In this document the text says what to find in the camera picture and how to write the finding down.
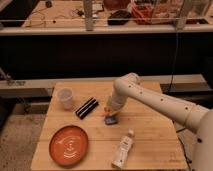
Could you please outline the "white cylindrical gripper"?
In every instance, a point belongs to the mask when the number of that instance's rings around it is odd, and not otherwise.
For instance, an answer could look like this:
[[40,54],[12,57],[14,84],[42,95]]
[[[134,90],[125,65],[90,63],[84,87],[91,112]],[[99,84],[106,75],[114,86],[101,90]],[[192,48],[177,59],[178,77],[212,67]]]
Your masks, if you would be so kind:
[[113,92],[107,100],[106,106],[104,107],[104,111],[107,114],[116,114],[123,108],[125,103],[126,103],[125,96],[121,96]]

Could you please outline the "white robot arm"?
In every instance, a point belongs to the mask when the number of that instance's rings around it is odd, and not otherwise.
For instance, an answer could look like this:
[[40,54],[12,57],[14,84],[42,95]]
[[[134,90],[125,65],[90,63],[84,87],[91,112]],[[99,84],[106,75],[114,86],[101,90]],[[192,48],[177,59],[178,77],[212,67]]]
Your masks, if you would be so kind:
[[139,76],[129,73],[114,80],[105,115],[115,115],[128,98],[149,106],[195,133],[197,143],[191,168],[193,171],[213,171],[213,109],[144,88]]

